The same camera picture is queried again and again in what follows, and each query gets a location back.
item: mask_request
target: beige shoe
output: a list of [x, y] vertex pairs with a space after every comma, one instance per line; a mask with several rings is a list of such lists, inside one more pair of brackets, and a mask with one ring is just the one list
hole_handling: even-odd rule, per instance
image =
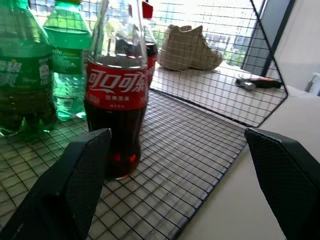
[[169, 25], [157, 62], [164, 68], [178, 71], [189, 67], [199, 70], [218, 67], [223, 61], [222, 54], [208, 47], [202, 30], [203, 26], [191, 29], [191, 26]]

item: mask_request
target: black wire rack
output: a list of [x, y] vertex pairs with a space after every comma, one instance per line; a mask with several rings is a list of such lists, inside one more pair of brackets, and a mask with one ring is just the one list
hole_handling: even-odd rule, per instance
[[[131, 176], [103, 185], [90, 240], [175, 239], [244, 148], [246, 127], [260, 126], [288, 95], [285, 86], [247, 91], [235, 85], [238, 77], [265, 72], [271, 46], [259, 16], [266, 1], [149, 2], [159, 48], [168, 25], [202, 25], [208, 46], [221, 51], [224, 61], [212, 71], [156, 64], [140, 133], [141, 163]], [[41, 24], [54, 4], [29, 0]], [[98, 8], [98, 0], [82, 1], [91, 29]], [[282, 81], [272, 60], [267, 76]], [[31, 142], [0, 138], [1, 229], [39, 176], [86, 131], [86, 121], [73, 118]]]

